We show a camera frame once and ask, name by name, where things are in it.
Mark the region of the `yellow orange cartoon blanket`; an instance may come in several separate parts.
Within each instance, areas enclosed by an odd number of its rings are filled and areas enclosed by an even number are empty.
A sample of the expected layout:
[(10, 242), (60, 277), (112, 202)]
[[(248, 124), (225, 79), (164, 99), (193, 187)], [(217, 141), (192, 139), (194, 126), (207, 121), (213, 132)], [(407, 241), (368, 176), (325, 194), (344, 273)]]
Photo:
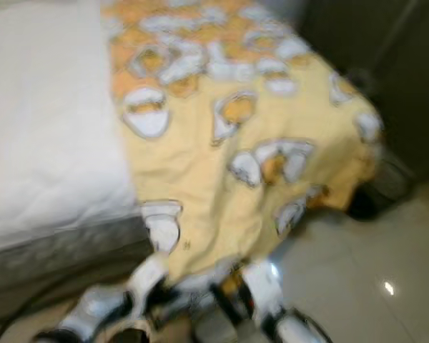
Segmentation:
[(139, 214), (169, 283), (266, 257), (375, 176), (384, 123), (256, 0), (100, 0)]

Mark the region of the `white quilted mattress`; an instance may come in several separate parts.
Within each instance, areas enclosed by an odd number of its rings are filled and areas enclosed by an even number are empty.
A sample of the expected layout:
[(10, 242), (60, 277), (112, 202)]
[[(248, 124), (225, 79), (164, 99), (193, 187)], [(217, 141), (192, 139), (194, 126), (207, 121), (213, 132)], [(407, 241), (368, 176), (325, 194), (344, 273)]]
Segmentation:
[(0, 289), (146, 254), (94, 0), (0, 6)]

